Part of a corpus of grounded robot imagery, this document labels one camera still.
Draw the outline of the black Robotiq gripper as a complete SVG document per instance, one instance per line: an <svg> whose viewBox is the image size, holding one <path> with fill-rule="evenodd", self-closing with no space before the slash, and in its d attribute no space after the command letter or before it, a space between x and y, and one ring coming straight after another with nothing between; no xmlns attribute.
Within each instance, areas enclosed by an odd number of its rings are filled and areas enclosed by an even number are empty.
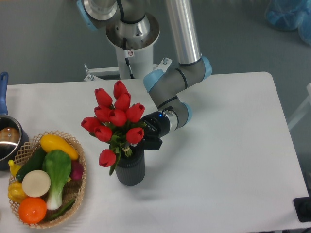
<svg viewBox="0 0 311 233"><path fill-rule="evenodd" d="M162 140L159 139L167 135L170 131L171 124L168 117L161 111L156 111L151 114L145 115L140 119L145 123L145 138L158 138L158 139L142 139L137 144L131 144L131 147L142 147L144 150L159 150L162 145Z"/></svg>

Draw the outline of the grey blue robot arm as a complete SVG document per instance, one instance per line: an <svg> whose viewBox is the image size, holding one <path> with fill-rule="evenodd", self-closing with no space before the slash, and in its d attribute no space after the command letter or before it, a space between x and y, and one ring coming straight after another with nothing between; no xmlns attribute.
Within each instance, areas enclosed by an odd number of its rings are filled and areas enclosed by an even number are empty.
<svg viewBox="0 0 311 233"><path fill-rule="evenodd" d="M145 116L147 124L143 147L158 150L161 138L186 125L190 107L178 93L203 81L212 73L209 60L200 53L191 2L165 2L173 33L179 66L168 70L171 61L164 58L154 64L154 43L160 33L155 17L147 13L142 0L79 0L76 2L85 24L96 30L106 28L114 46L121 79L141 79L157 111Z"/></svg>

